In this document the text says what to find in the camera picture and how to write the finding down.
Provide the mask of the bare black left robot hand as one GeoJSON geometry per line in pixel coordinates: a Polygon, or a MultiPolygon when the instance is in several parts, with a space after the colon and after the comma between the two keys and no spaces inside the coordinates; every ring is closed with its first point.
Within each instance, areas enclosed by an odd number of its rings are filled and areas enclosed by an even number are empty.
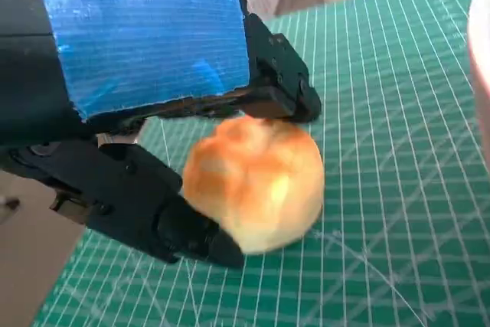
{"type": "Polygon", "coordinates": [[[53,211],[166,263],[241,268],[224,227],[144,148],[99,144],[151,116],[309,123],[309,70],[247,0],[1,0],[1,167],[53,211]]]}

